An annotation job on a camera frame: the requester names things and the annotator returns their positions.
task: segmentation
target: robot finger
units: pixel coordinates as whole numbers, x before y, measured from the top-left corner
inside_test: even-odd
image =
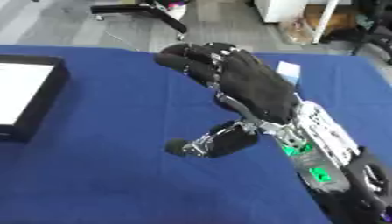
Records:
[[[155,61],[163,67],[172,68],[189,76],[205,87],[208,82],[214,82],[213,68],[198,61],[167,53],[156,54]]]
[[[165,48],[161,53],[173,54],[180,57],[195,60],[200,63],[212,65],[214,62],[212,54],[214,51],[210,48],[194,45],[194,44],[179,44],[172,45]]]

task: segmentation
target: cardboard box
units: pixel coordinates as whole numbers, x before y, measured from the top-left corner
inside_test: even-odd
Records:
[[[324,4],[308,4],[306,6],[304,18],[311,28],[315,29],[317,27],[325,7]],[[324,35],[328,35],[334,30],[354,28],[356,26],[356,15],[357,11],[353,6],[338,5],[325,28]]]

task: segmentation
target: plastic bag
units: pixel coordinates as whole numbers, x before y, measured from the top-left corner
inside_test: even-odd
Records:
[[[311,28],[302,17],[279,23],[279,30],[289,44],[309,45],[312,42]]]

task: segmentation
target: white cabinet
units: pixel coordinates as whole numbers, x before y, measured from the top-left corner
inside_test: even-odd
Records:
[[[265,23],[302,16],[307,3],[308,0],[255,0],[255,5]]]

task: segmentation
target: metal stand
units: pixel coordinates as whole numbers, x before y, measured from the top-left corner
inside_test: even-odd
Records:
[[[186,33],[188,32],[188,28],[177,19],[168,15],[163,10],[159,9],[158,6],[154,3],[154,1],[146,1],[146,3],[138,3],[138,4],[118,4],[118,5],[94,5],[91,6],[91,13],[97,14],[96,19],[99,21],[103,20],[103,16],[101,14],[106,13],[130,13],[130,12],[148,12],[152,16],[161,19],[166,24],[168,24],[171,28],[178,32],[178,40],[182,40]]]

